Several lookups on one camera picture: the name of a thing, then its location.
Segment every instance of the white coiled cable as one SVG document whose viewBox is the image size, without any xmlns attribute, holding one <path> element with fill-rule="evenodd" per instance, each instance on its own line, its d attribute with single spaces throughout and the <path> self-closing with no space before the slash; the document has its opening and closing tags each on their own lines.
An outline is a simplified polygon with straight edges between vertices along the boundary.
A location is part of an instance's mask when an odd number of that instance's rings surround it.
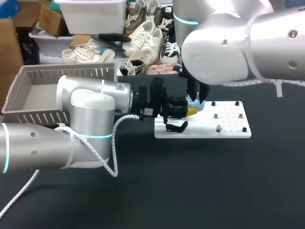
<svg viewBox="0 0 305 229">
<path fill-rule="evenodd" d="M 290 83 L 305 87 L 305 82 L 303 81 L 292 81 L 292 80 L 267 80 L 267 81 L 270 83 Z M 264 82 L 260 80 L 245 80 L 245 81 L 236 81 L 230 83 L 222 83 L 221 85 L 227 87 L 244 87 L 244 86 L 250 86 L 260 83 L 264 83 Z"/>
<path fill-rule="evenodd" d="M 93 154 L 96 156 L 96 158 L 102 163 L 102 165 L 107 169 L 107 171 L 114 177 L 118 176 L 118 164 L 116 160 L 116 151 L 115 151 L 115 131 L 118 125 L 124 121 L 125 119 L 137 119 L 139 120 L 139 116 L 137 115 L 126 115 L 120 118 L 113 126 L 112 129 L 112 140 L 111 140 L 111 145 L 112 145 L 112 155 L 113 155 L 113 164 L 114 164 L 114 172 L 112 169 L 107 165 L 107 163 L 103 160 L 103 158 L 98 154 L 98 152 L 94 149 L 94 147 L 87 141 L 86 138 L 82 137 L 80 134 L 76 133 L 73 131 L 70 127 L 67 126 L 61 126 L 55 128 L 56 131 L 62 132 L 69 132 L 70 134 L 73 134 L 77 139 L 79 139 L 81 142 L 83 142 L 90 150 L 93 152 Z M 25 192 L 25 190 L 31 185 L 31 183 L 34 181 L 34 179 L 37 177 L 37 175 L 40 173 L 40 170 L 37 169 L 33 176 L 29 179 L 29 181 L 26 183 L 26 185 L 15 195 L 15 197 L 5 206 L 5 208 L 0 212 L 0 219 L 3 217 L 5 212 L 14 204 L 14 202 Z"/>
</svg>

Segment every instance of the plastic basket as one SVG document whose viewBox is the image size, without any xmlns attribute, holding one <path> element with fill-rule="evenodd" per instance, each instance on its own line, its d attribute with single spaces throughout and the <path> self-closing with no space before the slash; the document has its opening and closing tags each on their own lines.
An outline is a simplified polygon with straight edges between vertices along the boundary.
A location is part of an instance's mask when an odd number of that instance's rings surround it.
<svg viewBox="0 0 305 229">
<path fill-rule="evenodd" d="M 63 75 L 117 81 L 115 63 L 23 66 L 10 86 L 3 115 L 14 123 L 68 124 L 69 116 L 56 106 L 57 83 Z"/>
</svg>

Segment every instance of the shoe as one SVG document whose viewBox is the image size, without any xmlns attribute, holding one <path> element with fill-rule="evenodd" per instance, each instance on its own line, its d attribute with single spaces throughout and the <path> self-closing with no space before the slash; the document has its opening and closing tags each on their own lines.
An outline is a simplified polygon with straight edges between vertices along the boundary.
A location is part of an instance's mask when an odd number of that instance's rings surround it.
<svg viewBox="0 0 305 229">
<path fill-rule="evenodd" d="M 136 51 L 140 50 L 145 43 L 146 33 L 152 33 L 155 29 L 154 22 L 143 22 L 129 37 L 132 39 L 129 43 L 123 43 L 124 54 L 130 57 Z"/>
<path fill-rule="evenodd" d="M 102 42 L 99 42 L 99 41 L 97 41 L 95 39 L 90 38 L 90 40 L 88 40 L 87 43 L 79 44 L 76 47 L 79 47 L 79 48 L 84 49 L 84 50 L 96 50 L 96 51 L 100 51 L 104 47 L 107 47 L 107 46 L 109 46 L 109 45 L 107 45 L 105 43 L 102 43 Z"/>
<path fill-rule="evenodd" d="M 161 8 L 161 22 L 158 28 L 162 30 L 163 36 L 166 35 L 167 31 L 171 26 L 174 26 L 173 20 L 173 7 L 167 6 Z"/>
<path fill-rule="evenodd" d="M 138 75 L 152 60 L 150 50 L 139 50 L 135 52 L 121 67 L 117 70 L 117 76 Z"/>
<path fill-rule="evenodd" d="M 115 56 L 115 52 L 107 49 L 102 55 L 98 54 L 99 51 L 94 49 L 82 49 L 76 47 L 75 49 L 66 49 L 62 51 L 62 59 L 66 63 L 97 63 L 97 62 L 110 62 Z"/>
<path fill-rule="evenodd" d="M 161 5 L 159 0 L 151 0 L 146 6 L 144 21 L 153 21 L 155 25 L 160 25 Z"/>
<path fill-rule="evenodd" d="M 175 27 L 169 28 L 160 54 L 161 63 L 180 63 L 180 48 L 176 43 Z"/>
<path fill-rule="evenodd" d="M 178 63 L 166 63 L 161 65 L 151 65 L 145 68 L 145 75 L 166 75 L 166 74 L 177 74 L 175 71 Z"/>
<path fill-rule="evenodd" d="M 152 60 L 148 65 L 156 63 L 159 58 L 159 53 L 162 48 L 163 34 L 160 29 L 155 29 L 152 34 L 146 34 L 146 41 L 141 50 L 150 50 L 152 54 Z"/>
<path fill-rule="evenodd" d="M 128 16 L 125 20 L 125 32 L 129 35 L 143 23 L 145 15 L 145 0 L 136 0 L 127 4 Z"/>
</svg>

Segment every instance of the white breadboard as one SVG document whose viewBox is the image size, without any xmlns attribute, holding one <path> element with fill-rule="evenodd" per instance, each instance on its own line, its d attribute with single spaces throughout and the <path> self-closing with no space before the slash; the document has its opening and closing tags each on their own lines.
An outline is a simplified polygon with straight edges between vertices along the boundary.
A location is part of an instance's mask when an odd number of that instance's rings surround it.
<svg viewBox="0 0 305 229">
<path fill-rule="evenodd" d="M 188 121 L 188 126 L 181 134 L 166 131 L 163 117 L 158 116 L 154 120 L 154 136 L 156 138 L 250 138 L 251 130 L 242 102 L 235 105 L 236 101 L 217 102 L 212 106 L 212 102 L 206 102 L 202 111 L 183 119 L 168 119 L 168 124 L 181 126 L 184 121 Z M 217 125 L 222 126 L 222 130 L 217 132 Z"/>
</svg>

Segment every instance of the black table surface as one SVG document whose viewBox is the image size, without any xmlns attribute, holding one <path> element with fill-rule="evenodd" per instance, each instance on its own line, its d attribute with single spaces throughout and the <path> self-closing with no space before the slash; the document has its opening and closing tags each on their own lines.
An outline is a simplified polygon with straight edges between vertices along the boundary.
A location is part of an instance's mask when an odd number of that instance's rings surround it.
<svg viewBox="0 0 305 229">
<path fill-rule="evenodd" d="M 151 77 L 123 81 L 149 85 Z M 185 79 L 166 76 L 168 93 Z M 298 229 L 305 227 L 305 88 L 212 86 L 208 100 L 244 103 L 250 139 L 155 139 L 153 120 L 124 121 L 119 176 L 104 168 L 42 170 L 1 229 Z M 33 171 L 0 175 L 0 208 Z"/>
</svg>

